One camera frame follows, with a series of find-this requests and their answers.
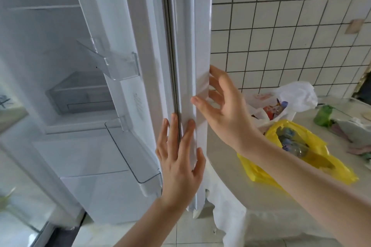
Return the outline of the person's right hand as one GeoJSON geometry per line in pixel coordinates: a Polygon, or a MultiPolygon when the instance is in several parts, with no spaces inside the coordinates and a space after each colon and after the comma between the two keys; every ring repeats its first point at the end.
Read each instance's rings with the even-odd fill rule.
{"type": "MultiPolygon", "coordinates": [[[[210,66],[210,76],[228,76],[227,72],[210,66]]],[[[215,89],[208,91],[208,97],[219,105],[219,124],[209,124],[218,137],[236,152],[251,158],[264,150],[265,141],[261,132],[253,125],[251,115],[240,91],[228,76],[228,94],[220,95],[215,89]]]]}

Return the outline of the person's left hand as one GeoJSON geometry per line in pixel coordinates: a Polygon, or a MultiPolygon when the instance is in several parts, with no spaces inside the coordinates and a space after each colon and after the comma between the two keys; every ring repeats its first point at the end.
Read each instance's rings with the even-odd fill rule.
{"type": "Polygon", "coordinates": [[[202,183],[203,177],[197,178],[197,162],[193,168],[190,162],[191,142],[195,127],[194,120],[189,120],[187,129],[179,141],[178,154],[170,154],[170,121],[166,118],[163,120],[157,147],[163,147],[161,197],[168,202],[179,200],[189,206],[202,183]]]}

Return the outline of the white fridge door with bins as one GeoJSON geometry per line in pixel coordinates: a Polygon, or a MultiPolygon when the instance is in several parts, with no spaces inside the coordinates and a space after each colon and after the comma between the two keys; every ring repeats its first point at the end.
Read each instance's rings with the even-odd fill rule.
{"type": "Polygon", "coordinates": [[[103,73],[115,113],[96,122],[95,129],[78,130],[79,138],[111,138],[105,122],[125,116],[155,155],[163,119],[176,113],[180,139],[188,121],[196,123],[190,150],[193,168],[197,148],[207,154],[207,122],[190,100],[208,94],[212,0],[78,1],[89,31],[79,38],[100,38],[113,51],[135,52],[140,69],[140,76],[122,81],[103,73]]]}

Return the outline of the person's left forearm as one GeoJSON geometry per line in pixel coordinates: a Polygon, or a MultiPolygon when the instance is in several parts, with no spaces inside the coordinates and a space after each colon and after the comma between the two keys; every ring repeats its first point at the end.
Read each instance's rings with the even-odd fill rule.
{"type": "Polygon", "coordinates": [[[113,247],[161,247],[188,204],[157,198],[113,247]]]}

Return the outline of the person's right forearm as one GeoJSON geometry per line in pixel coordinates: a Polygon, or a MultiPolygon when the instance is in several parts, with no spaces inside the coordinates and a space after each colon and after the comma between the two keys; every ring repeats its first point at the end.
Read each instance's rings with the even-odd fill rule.
{"type": "Polygon", "coordinates": [[[262,135],[243,137],[238,153],[266,171],[345,247],[371,247],[371,201],[262,135]]]}

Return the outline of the large clear door bin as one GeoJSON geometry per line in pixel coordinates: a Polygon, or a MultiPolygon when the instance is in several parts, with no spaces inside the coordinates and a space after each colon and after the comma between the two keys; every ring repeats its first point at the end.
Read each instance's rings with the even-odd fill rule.
{"type": "Polygon", "coordinates": [[[151,150],[141,141],[125,116],[105,122],[105,127],[120,154],[125,159],[143,195],[149,197],[162,193],[162,176],[158,160],[151,150]]]}

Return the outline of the colourful snack packet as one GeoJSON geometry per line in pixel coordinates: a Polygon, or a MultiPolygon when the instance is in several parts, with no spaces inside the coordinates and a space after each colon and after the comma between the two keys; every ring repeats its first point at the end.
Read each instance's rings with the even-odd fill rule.
{"type": "Polygon", "coordinates": [[[262,109],[267,114],[269,120],[274,120],[287,108],[288,104],[285,100],[272,98],[262,109]]]}

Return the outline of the white freezer drawer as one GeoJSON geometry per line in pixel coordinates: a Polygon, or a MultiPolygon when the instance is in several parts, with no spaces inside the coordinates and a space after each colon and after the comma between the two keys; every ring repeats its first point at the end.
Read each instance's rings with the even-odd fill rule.
{"type": "Polygon", "coordinates": [[[161,193],[161,175],[139,183],[130,170],[61,178],[91,219],[99,224],[139,220],[161,193]]]}
{"type": "Polygon", "coordinates": [[[77,177],[128,170],[110,137],[68,138],[33,143],[58,177],[77,177]]]}

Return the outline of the white plastic bag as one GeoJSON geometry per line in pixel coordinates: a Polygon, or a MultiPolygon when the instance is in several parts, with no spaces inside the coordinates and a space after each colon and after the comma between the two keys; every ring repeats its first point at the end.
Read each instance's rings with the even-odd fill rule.
{"type": "Polygon", "coordinates": [[[280,120],[292,121],[297,113],[314,109],[318,104],[318,97],[314,87],[305,81],[291,82],[272,91],[244,96],[254,125],[260,132],[265,133],[274,123],[280,120]],[[269,120],[262,109],[272,98],[285,100],[287,108],[274,120],[269,120]]]}

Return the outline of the small clear door bin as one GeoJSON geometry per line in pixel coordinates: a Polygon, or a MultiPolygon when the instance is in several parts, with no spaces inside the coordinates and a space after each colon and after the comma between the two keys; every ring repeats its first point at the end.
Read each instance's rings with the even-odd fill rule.
{"type": "Polygon", "coordinates": [[[100,38],[79,38],[79,48],[95,62],[96,67],[114,81],[140,76],[137,54],[120,53],[104,46],[100,38]]]}

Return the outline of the blue packets in bag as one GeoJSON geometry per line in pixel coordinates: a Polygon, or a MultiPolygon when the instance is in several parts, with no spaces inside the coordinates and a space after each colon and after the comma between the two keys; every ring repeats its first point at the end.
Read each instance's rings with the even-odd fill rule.
{"type": "Polygon", "coordinates": [[[280,127],[276,130],[282,149],[292,155],[303,158],[309,152],[309,146],[303,138],[292,128],[280,127]]]}

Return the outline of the clear crisper drawer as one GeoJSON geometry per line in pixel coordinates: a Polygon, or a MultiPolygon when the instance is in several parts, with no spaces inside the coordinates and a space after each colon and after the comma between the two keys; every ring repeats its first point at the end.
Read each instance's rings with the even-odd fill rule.
{"type": "Polygon", "coordinates": [[[101,71],[76,71],[46,91],[58,114],[78,114],[115,110],[101,71]]]}

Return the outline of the green plastic bag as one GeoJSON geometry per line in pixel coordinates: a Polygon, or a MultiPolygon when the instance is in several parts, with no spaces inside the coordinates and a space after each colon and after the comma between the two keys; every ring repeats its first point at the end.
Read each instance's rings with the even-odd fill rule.
{"type": "Polygon", "coordinates": [[[313,118],[313,122],[320,127],[330,127],[331,126],[331,115],[335,109],[333,106],[328,104],[320,104],[318,112],[313,118]]]}

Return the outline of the yellow plastic bag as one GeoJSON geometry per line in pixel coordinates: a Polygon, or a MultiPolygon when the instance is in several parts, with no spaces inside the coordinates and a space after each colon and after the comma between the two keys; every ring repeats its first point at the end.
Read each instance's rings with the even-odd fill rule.
{"type": "Polygon", "coordinates": [[[280,127],[289,127],[294,129],[309,146],[309,152],[303,158],[299,158],[318,170],[330,175],[344,184],[352,184],[358,181],[357,175],[342,163],[339,159],[332,156],[327,148],[327,143],[317,135],[310,132],[307,128],[298,125],[292,121],[280,120],[274,123],[266,132],[265,137],[278,147],[282,145],[276,134],[280,127]]]}

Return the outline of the crumpled white cloth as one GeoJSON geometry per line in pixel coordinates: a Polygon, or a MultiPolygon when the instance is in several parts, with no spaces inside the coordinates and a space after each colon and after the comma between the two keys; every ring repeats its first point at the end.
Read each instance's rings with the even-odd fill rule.
{"type": "Polygon", "coordinates": [[[361,148],[371,145],[371,123],[363,123],[358,118],[348,120],[331,119],[329,130],[335,135],[361,148]]]}

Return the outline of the glossy fridge door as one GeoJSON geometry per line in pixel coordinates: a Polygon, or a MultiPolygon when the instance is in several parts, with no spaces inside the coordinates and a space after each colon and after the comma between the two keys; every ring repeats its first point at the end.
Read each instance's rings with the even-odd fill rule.
{"type": "Polygon", "coordinates": [[[39,247],[53,201],[12,159],[0,140],[0,247],[39,247]]]}

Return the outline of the white refrigerator body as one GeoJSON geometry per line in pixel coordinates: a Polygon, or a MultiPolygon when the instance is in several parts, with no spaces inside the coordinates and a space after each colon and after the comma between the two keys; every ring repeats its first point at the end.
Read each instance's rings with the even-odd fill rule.
{"type": "Polygon", "coordinates": [[[115,110],[64,115],[55,110],[46,91],[76,71],[99,70],[76,43],[77,38],[89,34],[81,8],[7,10],[45,5],[79,5],[79,1],[0,0],[0,80],[28,112],[0,140],[31,178],[66,211],[67,215],[55,222],[74,226],[85,209],[33,143],[79,138],[78,130],[85,126],[95,129],[96,122],[112,118],[115,110]]]}

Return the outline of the glass fridge shelf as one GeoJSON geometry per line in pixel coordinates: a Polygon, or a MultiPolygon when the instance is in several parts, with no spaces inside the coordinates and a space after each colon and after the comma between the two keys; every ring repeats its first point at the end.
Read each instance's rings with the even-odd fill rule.
{"type": "Polygon", "coordinates": [[[25,11],[25,10],[53,10],[53,9],[72,9],[80,8],[80,5],[45,5],[45,6],[19,6],[7,8],[8,11],[25,11]]]}

